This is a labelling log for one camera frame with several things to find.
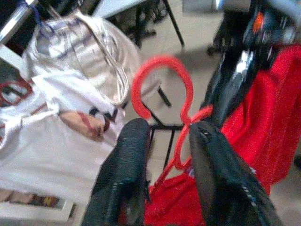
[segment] hanger hook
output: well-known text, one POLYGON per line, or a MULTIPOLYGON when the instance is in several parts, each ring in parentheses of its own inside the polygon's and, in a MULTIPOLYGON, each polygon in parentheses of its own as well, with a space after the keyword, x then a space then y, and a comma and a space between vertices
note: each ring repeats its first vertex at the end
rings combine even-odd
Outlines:
POLYGON ((185 125, 189 125, 191 122, 190 117, 188 116, 188 111, 192 104, 193 100, 193 85, 189 76, 188 71, 185 66, 175 57, 168 55, 160 55, 156 56, 153 59, 148 60, 144 63, 140 70, 137 72, 136 76, 133 80, 132 85, 132 104, 135 111, 138 115, 144 119, 148 119, 151 117, 151 113, 147 110, 142 103, 141 100, 141 87, 143 81, 146 77, 155 69, 159 69, 161 67, 168 67, 173 69, 177 75, 183 81, 186 88, 186 100, 181 109, 181 120, 185 125))

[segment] red hanger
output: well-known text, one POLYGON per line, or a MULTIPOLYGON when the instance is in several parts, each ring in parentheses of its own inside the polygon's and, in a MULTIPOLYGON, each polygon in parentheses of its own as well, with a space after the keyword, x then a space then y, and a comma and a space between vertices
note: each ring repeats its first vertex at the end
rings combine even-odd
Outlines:
POLYGON ((173 56, 161 55, 156 56, 153 59, 148 60, 146 63, 144 63, 133 80, 131 92, 132 104, 133 108, 140 117, 144 119, 148 119, 151 117, 151 113, 144 107, 141 100, 141 87, 143 81, 153 70, 159 69, 164 66, 175 70, 177 72, 177 75, 183 81, 186 88, 186 99, 183 107, 181 108, 181 120, 184 124, 184 127, 181 130, 181 133, 175 145, 174 158, 164 168, 154 187, 150 190, 151 193, 153 193, 156 190, 156 187, 164 181, 165 177, 168 175, 169 171, 173 166, 175 166, 178 170, 184 170, 191 165, 191 157, 189 157, 184 163, 181 163, 181 148, 185 137, 189 132, 189 126, 192 123, 198 122, 199 120, 210 116, 213 108, 212 106, 207 106, 201 109, 192 118, 190 118, 190 116, 188 115, 188 111, 191 107, 193 100, 193 85, 189 73, 186 70, 185 66, 177 58, 173 56))

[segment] red fabric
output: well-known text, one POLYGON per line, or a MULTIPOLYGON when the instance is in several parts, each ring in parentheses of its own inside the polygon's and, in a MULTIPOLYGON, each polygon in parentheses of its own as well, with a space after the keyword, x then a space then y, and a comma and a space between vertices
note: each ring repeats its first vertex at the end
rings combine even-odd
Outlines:
MULTIPOLYGON (((222 132, 269 193, 287 175, 301 134, 301 47, 282 51, 270 70, 257 74, 222 132)), ((151 200, 146 225, 204 225, 194 179, 186 173, 166 180, 151 200)))

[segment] floor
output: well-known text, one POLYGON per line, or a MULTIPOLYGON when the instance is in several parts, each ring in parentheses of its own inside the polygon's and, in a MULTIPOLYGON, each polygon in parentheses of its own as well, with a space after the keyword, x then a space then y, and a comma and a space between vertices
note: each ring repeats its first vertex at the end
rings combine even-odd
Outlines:
MULTIPOLYGON (((182 13, 181 0, 170 0, 169 2, 185 40, 185 48, 181 48, 170 18, 166 18, 163 22, 154 26, 157 36, 143 41, 142 53, 146 58, 157 54, 170 54, 184 63, 190 72, 194 86, 194 100, 190 109, 190 114, 193 115, 197 112, 204 98, 207 84, 219 60, 218 56, 213 58, 208 57, 206 55, 206 48, 213 40, 221 22, 222 14, 186 16, 182 13)), ((163 122, 171 124, 181 123, 180 109, 185 99, 184 85, 179 77, 175 76, 171 71, 161 69, 159 73, 162 76, 161 87, 171 101, 172 107, 167 108, 157 93, 146 100, 146 105, 163 122)), ((128 105, 126 114, 129 120, 138 117, 131 105, 128 105)), ((152 184, 162 172, 169 138, 170 132, 156 131, 155 133, 147 167, 148 178, 152 184)), ((298 152, 301 153, 301 145, 299 145, 298 152)), ((188 155, 188 141, 185 141, 181 158, 184 160, 188 155)), ((173 170, 169 177, 176 176, 177 174, 179 172, 173 170)), ((288 176, 273 186, 270 197, 285 226, 300 225, 301 171, 292 166, 288 176)))

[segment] orange reflector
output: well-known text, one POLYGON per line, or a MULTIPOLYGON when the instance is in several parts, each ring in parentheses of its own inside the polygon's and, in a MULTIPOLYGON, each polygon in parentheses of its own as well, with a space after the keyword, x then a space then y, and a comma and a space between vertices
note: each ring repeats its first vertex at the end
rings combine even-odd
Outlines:
POLYGON ((253 28, 252 28, 252 31, 254 34, 256 34, 258 31, 260 31, 260 29, 263 26, 263 21, 264 21, 264 14, 259 12, 256 16, 256 19, 254 21, 253 28))

